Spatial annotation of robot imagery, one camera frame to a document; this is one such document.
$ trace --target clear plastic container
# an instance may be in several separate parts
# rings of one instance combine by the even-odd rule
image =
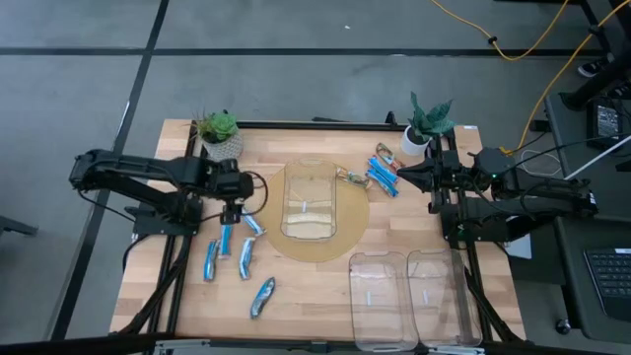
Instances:
[[[301,241],[327,240],[337,230],[337,166],[321,160],[299,160],[285,166],[281,231]]]
[[[407,259],[399,252],[351,256],[351,308],[360,350],[394,352],[418,344],[407,282]]]
[[[475,300],[464,279],[456,250],[413,251],[407,275],[414,319],[421,342],[428,347],[481,342]]]

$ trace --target gray floor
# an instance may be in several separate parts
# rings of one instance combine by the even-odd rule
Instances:
[[[483,25],[506,48],[527,47],[558,5],[443,0]],[[592,1],[601,18],[609,7]],[[144,47],[159,0],[102,3],[0,0],[0,46]],[[586,35],[577,7],[543,44],[573,48]],[[618,45],[619,28],[608,27]],[[596,42],[590,44],[596,48]],[[485,48],[476,30],[429,1],[174,0],[158,47]],[[509,63],[497,58],[375,56],[154,57],[125,153],[153,154],[162,121],[226,108],[241,119],[309,120],[324,116],[381,122],[393,110],[455,99],[452,118],[480,126],[486,146],[514,146],[529,112],[566,58]],[[38,224],[37,237],[0,238],[0,343],[47,337],[89,205],[71,190],[72,157],[110,148],[138,69],[138,56],[0,56],[0,214]],[[557,90],[583,79],[571,72]],[[533,149],[553,143],[545,137]],[[129,201],[110,199],[121,208]],[[69,337],[106,334],[131,226],[105,214]],[[614,353],[628,346],[560,336],[565,310],[558,289],[517,282],[528,338],[536,343]]]

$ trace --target wooden table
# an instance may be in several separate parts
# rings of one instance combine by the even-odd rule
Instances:
[[[184,155],[189,120],[165,121],[156,158]],[[404,163],[417,164],[422,158],[399,152],[400,132],[242,129],[245,141],[240,169],[254,170],[271,178],[283,166],[298,158],[318,157],[355,172],[366,169],[366,160],[383,142]],[[481,149],[476,127],[456,127],[460,161],[472,164],[467,152]],[[172,189],[164,182],[153,186]],[[398,185],[400,195],[387,197],[379,187],[368,191],[369,225],[360,242],[332,261],[306,263],[279,253],[264,236],[256,242],[251,264],[252,279],[242,281],[238,253],[243,238],[251,235],[237,225],[228,260],[217,261],[217,276],[212,283],[202,281],[202,264],[208,241],[219,238],[217,219],[204,223],[193,239],[186,269],[177,319],[176,335],[213,338],[303,339],[353,341],[349,296],[348,261],[355,252],[399,251],[408,255],[419,249],[445,249],[438,215],[427,212],[430,194],[422,193],[407,181]],[[204,215],[221,209],[217,201],[207,201]],[[156,286],[165,247],[165,236],[155,236],[139,244],[129,255],[123,275],[111,330],[127,325],[147,301]],[[493,244],[477,243],[484,291],[500,317],[511,330],[525,338],[522,316],[506,256]],[[269,276],[276,277],[276,291],[260,319],[248,316],[251,301]],[[159,330],[166,328],[171,295],[163,302]]]

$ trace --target yellow cable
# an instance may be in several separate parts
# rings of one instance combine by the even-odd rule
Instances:
[[[598,27],[599,28],[602,27],[602,25],[604,25],[604,23],[609,21],[609,19],[615,13],[617,13],[618,10],[620,10],[622,7],[626,6],[630,2],[631,2],[631,0],[625,0],[623,3],[618,5],[615,9],[613,9],[613,11],[611,11],[607,16],[605,16],[604,19],[602,19],[602,21],[600,21],[600,23],[598,24]],[[574,51],[574,53],[572,54],[570,59],[568,59],[567,63],[565,63],[565,65],[561,68],[561,70],[559,70],[559,72],[554,76],[554,79],[552,79],[552,81],[550,81],[550,84],[548,84],[548,86],[545,87],[545,90],[543,91],[543,94],[541,94],[541,97],[539,98],[539,100],[537,100],[536,104],[534,105],[534,108],[532,109],[532,112],[530,113],[530,117],[528,118],[528,121],[526,122],[526,127],[524,127],[524,133],[522,133],[522,140],[520,140],[520,145],[518,145],[518,147],[515,150],[522,149],[522,147],[524,146],[524,143],[526,141],[526,135],[528,133],[528,127],[530,126],[530,123],[532,122],[532,119],[534,118],[534,115],[536,114],[537,110],[541,106],[541,103],[543,102],[545,97],[548,95],[548,92],[550,91],[552,86],[556,83],[556,81],[559,79],[561,74],[563,74],[563,72],[570,66],[570,64],[572,63],[572,61],[574,61],[574,58],[576,58],[576,56],[579,53],[579,51],[581,51],[581,49],[583,49],[585,44],[587,44],[587,42],[590,41],[590,39],[592,39],[592,37],[593,37],[593,35],[589,34],[585,38],[585,40],[583,40],[583,42],[581,42],[581,44],[578,46],[578,48],[576,48],[576,50]],[[500,149],[506,154],[512,154],[513,153],[513,151],[507,150],[504,147],[500,147]]]
[[[438,6],[439,8],[441,8],[441,10],[443,10],[447,15],[455,18],[456,20],[465,23],[475,29],[478,29],[480,32],[482,32],[487,38],[492,38],[493,36],[490,35],[486,30],[484,30],[481,26],[475,25],[474,23],[472,23],[471,21],[465,20],[462,17],[454,14],[453,12],[447,10],[443,5],[441,5],[438,1],[436,0],[431,0],[436,6]],[[541,35],[539,37],[539,39],[534,43],[534,45],[527,50],[524,54],[522,55],[518,55],[516,57],[510,57],[506,54],[504,54],[504,52],[502,51],[502,49],[499,47],[499,45],[497,45],[497,41],[493,41],[493,46],[495,47],[495,50],[498,51],[498,53],[500,53],[500,55],[502,56],[502,58],[508,60],[508,61],[518,61],[522,58],[524,58],[525,56],[529,55],[535,48],[537,48],[539,46],[539,44],[548,36],[548,34],[550,33],[550,30],[552,30],[552,28],[554,27],[554,25],[556,24],[557,20],[559,20],[559,18],[561,17],[561,14],[563,14],[563,11],[565,10],[565,7],[568,5],[568,3],[570,2],[570,0],[565,0],[565,2],[563,2],[563,5],[561,5],[561,8],[559,9],[559,12],[556,13],[556,16],[554,17],[554,19],[552,19],[552,22],[550,23],[550,25],[548,26],[548,28],[545,30],[545,32],[543,32],[543,35]]]
[[[439,8],[441,8],[441,10],[443,10],[446,14],[450,15],[451,17],[469,25],[472,26],[476,29],[478,29],[480,32],[482,32],[485,36],[487,36],[488,38],[492,38],[492,36],[486,32],[486,30],[484,30],[482,27],[475,25],[474,23],[472,23],[471,21],[465,20],[462,17],[452,13],[451,11],[447,10],[443,5],[441,5],[437,0],[431,0],[436,6],[438,6]],[[493,46],[495,47],[495,49],[500,53],[500,55],[502,56],[502,58],[509,60],[509,61],[517,61],[520,60],[522,58],[524,58],[525,56],[529,55],[548,35],[548,33],[550,32],[550,30],[552,30],[552,28],[554,27],[554,24],[556,23],[556,21],[559,19],[559,17],[561,16],[561,14],[563,13],[563,10],[565,10],[566,5],[568,4],[569,0],[565,0],[565,2],[563,3],[563,5],[561,6],[561,8],[559,9],[559,12],[556,14],[556,16],[554,17],[554,19],[552,20],[552,22],[550,23],[550,25],[548,26],[548,28],[545,30],[545,32],[543,33],[543,35],[541,35],[541,37],[534,43],[534,45],[527,50],[524,54],[516,56],[516,57],[509,57],[507,55],[504,54],[504,52],[502,52],[502,49],[500,49],[500,47],[497,45],[496,41],[493,41]],[[631,2],[631,0],[625,0],[623,3],[621,3],[620,5],[618,5],[615,9],[613,9],[607,16],[604,17],[604,19],[602,19],[602,21],[600,21],[600,23],[598,24],[598,27],[602,27],[602,25],[604,25],[604,23],[606,23],[607,21],[609,21],[609,19],[618,12],[618,10],[620,10],[621,8],[623,8],[625,5],[629,4]],[[543,100],[545,99],[545,97],[548,95],[550,89],[552,88],[552,86],[556,83],[556,81],[559,79],[559,77],[561,76],[561,74],[563,74],[565,72],[565,70],[570,66],[570,64],[572,64],[572,62],[574,61],[574,58],[576,58],[577,54],[579,53],[579,51],[581,51],[581,49],[583,49],[583,47],[585,46],[585,44],[587,44],[588,41],[590,41],[590,39],[592,39],[593,35],[589,34],[585,40],[583,40],[583,42],[581,42],[581,44],[576,48],[576,50],[574,51],[574,53],[572,54],[572,56],[570,57],[570,59],[568,59],[567,63],[565,63],[565,65],[561,68],[561,70],[554,76],[554,78],[552,79],[552,81],[550,81],[550,83],[547,85],[547,87],[545,87],[545,90],[543,91],[543,94],[541,94],[541,97],[539,98],[539,100],[537,100],[536,105],[534,105],[534,108],[532,109],[532,112],[530,113],[530,117],[528,118],[528,121],[526,123],[526,127],[524,127],[524,132],[522,133],[522,139],[520,140],[520,144],[518,145],[518,147],[515,150],[519,150],[522,149],[522,147],[524,146],[524,143],[526,141],[526,135],[528,133],[528,127],[530,126],[530,123],[532,122],[532,119],[534,118],[534,115],[536,114],[537,110],[539,109],[539,107],[541,106],[541,103],[543,102]],[[504,147],[500,147],[500,149],[502,150],[502,152],[504,152],[505,154],[512,154],[513,151],[512,150],[508,150]]]

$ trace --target succulent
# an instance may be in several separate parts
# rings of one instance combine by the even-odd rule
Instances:
[[[237,118],[226,111],[204,115],[195,121],[197,134],[208,143],[221,143],[232,137],[239,130]]]
[[[422,138],[423,141],[427,142],[431,137],[443,134],[456,125],[453,121],[447,119],[453,100],[434,106],[427,114],[418,105],[416,94],[411,93],[411,101],[414,106],[414,117],[408,119],[408,121],[412,129],[414,129],[414,135]]]

